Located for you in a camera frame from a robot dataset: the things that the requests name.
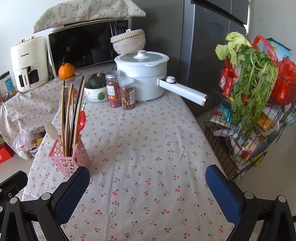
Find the green pumpkin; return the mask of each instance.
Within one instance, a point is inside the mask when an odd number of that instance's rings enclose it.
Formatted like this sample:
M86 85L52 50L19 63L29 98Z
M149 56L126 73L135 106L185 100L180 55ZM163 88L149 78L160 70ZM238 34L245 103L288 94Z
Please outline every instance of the green pumpkin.
M105 74L99 72L99 73L92 74L89 77L89 80L87 83L88 89L100 89L106 86L107 84L106 84Z

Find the small orange gourd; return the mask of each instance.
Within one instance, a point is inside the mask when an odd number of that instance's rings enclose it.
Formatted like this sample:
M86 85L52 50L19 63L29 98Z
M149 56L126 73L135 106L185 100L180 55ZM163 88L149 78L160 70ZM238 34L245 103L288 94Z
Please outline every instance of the small orange gourd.
M65 63L65 58L63 59L63 63L59 68L59 76L62 79L68 79L73 76L75 72L75 67L70 63Z

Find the microwave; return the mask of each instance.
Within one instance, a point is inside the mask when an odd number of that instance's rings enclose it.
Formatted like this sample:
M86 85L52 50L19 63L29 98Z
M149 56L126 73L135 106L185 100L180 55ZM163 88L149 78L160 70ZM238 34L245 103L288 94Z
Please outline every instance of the microwave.
M55 77L63 61L75 70L113 61L118 54L110 42L112 36L131 28L129 20L100 19L54 29L48 35L49 62Z

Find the refrigerator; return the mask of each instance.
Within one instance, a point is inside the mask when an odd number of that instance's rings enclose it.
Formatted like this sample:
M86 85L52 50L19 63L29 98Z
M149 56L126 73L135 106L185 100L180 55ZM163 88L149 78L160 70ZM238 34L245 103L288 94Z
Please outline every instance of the refrigerator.
M144 49L168 55L167 75L209 96L205 107L184 99L195 116L211 108L223 67L215 47L230 32L246 35L249 0L133 1L146 12L132 19L133 29L146 34Z

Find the red spoon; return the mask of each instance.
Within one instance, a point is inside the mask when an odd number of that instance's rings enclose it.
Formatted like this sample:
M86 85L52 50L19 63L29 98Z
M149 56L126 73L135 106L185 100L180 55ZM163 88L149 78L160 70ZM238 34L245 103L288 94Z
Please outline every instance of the red spoon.
M79 112L79 117L78 117L78 136L79 133L83 130L83 128L85 127L85 123L86 123L86 116L85 116L85 112L84 111L80 111Z

